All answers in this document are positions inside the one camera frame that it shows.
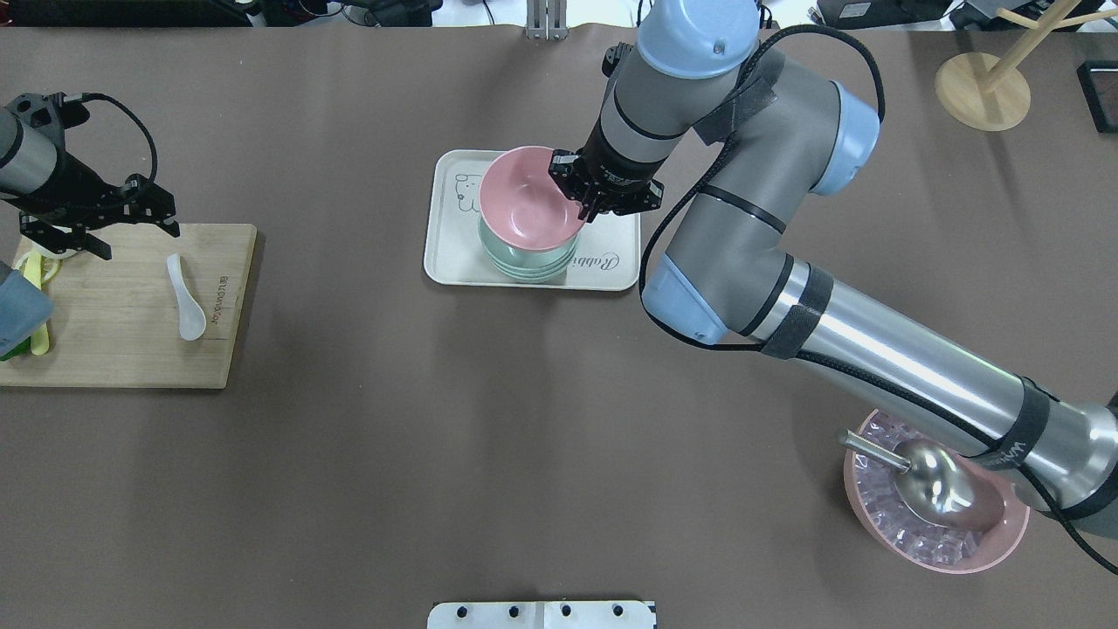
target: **light blue plastic cover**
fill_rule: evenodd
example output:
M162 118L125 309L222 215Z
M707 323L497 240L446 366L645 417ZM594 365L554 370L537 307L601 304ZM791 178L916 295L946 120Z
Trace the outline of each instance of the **light blue plastic cover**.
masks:
M0 277L8 271L0 265ZM0 356L11 352L50 317L55 304L19 273L0 278Z
M845 188L870 159L881 131L878 112L839 83L832 83L839 88L839 134L831 150L831 161L812 188L816 194L833 194Z
M757 4L742 0L659 0L641 22L636 47L657 70L711 78L741 65L757 46Z
M641 296L653 317L703 345L714 345L730 334L707 299L666 252L661 256L660 265Z

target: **rectangular tray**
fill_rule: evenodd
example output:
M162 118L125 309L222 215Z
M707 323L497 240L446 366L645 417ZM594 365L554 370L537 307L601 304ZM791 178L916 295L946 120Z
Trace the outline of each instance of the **rectangular tray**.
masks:
M482 250L477 188L503 151L458 149L435 164L423 267L440 284L623 290L636 283L641 265L638 215L603 215L582 228L567 271L540 284L501 273Z

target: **brown table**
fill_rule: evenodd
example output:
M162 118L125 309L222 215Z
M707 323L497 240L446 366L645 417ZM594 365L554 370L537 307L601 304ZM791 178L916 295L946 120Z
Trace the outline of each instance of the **brown table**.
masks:
M0 626L420 628L435 601L638 597L665 628L1112 627L1118 581L1044 518L977 575L880 549L832 438L870 409L796 365L678 344L633 290L424 275L435 160L580 145L601 53L632 37L4 32L4 101L117 96L151 127L181 219L254 222L262 250L226 391L0 394ZM1118 38L1045 41L1021 66L1018 127L955 122L938 65L1013 37L864 34L889 95L877 153L786 244L1069 400L1106 401L1118 137L1096 133L1074 69L1118 57ZM796 39L781 46L872 101L854 54ZM72 151L113 180L146 171L123 116L96 114ZM689 139L672 156L670 200L711 155Z

